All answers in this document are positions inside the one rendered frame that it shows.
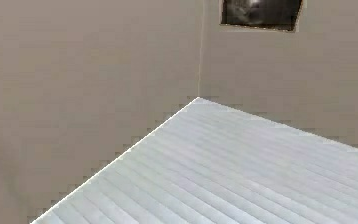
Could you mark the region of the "dark framed wall picture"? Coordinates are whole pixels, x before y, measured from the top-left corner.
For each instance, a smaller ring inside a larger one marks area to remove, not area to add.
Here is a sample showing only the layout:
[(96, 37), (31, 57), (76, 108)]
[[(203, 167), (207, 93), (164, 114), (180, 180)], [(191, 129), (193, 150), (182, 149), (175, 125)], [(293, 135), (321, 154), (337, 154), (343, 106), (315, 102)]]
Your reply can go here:
[(221, 23), (292, 32), (302, 0), (223, 0)]

